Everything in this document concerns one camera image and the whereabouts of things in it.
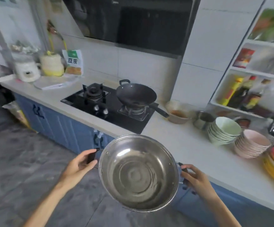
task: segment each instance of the metal cup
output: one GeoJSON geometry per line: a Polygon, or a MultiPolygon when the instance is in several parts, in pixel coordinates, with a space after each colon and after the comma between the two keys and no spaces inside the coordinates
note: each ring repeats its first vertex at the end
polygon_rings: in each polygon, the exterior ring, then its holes
{"type": "Polygon", "coordinates": [[[198,111],[196,113],[196,119],[194,120],[193,125],[200,130],[205,130],[214,121],[215,117],[213,117],[211,114],[204,111],[198,111]]]}

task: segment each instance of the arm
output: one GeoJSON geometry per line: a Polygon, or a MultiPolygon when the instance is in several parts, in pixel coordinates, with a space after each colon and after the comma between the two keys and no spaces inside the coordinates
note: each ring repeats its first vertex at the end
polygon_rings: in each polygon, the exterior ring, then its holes
{"type": "Polygon", "coordinates": [[[207,176],[202,171],[190,164],[182,165],[181,168],[188,168],[194,171],[194,173],[182,171],[181,175],[189,181],[190,186],[207,203],[219,227],[241,227],[233,214],[218,197],[207,176]]]}
{"type": "Polygon", "coordinates": [[[67,191],[75,187],[83,176],[96,165],[97,160],[93,160],[89,164],[85,164],[88,154],[95,151],[96,149],[85,150],[70,161],[56,186],[40,203],[23,227],[44,227],[46,225],[55,207],[67,191]]]}

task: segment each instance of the black glass stove top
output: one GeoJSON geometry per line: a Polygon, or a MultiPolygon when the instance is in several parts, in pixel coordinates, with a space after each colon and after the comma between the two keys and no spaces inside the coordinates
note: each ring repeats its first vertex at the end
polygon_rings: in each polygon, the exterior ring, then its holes
{"type": "Polygon", "coordinates": [[[141,134],[154,110],[146,107],[134,111],[126,108],[116,96],[116,90],[102,84],[83,85],[83,89],[61,100],[74,108],[104,119],[136,134],[141,134]]]}

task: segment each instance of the white countertop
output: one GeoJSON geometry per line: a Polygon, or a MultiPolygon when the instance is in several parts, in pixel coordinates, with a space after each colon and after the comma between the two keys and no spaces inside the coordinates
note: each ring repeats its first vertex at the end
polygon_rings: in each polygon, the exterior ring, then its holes
{"type": "MultiPolygon", "coordinates": [[[[89,85],[94,82],[112,88],[119,85],[108,80],[86,77],[79,83],[55,90],[40,90],[33,84],[16,79],[5,80],[1,85],[112,137],[132,133],[60,102],[81,90],[81,83],[89,85]]],[[[142,134],[162,143],[176,161],[194,164],[209,176],[211,182],[274,210],[274,180],[264,171],[260,158],[243,159],[231,151],[230,145],[212,145],[206,134],[193,127],[191,122],[173,124],[157,112],[142,134]]]]}

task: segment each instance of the person's left hand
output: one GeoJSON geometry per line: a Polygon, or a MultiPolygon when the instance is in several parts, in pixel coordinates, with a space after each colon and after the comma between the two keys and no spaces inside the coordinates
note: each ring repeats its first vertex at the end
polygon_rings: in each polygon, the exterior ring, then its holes
{"type": "Polygon", "coordinates": [[[71,160],[59,178],[59,181],[56,185],[56,188],[62,189],[65,193],[75,187],[83,176],[94,168],[97,163],[97,160],[91,161],[89,164],[83,163],[88,154],[95,152],[96,149],[85,150],[81,152],[76,158],[71,160]]]}

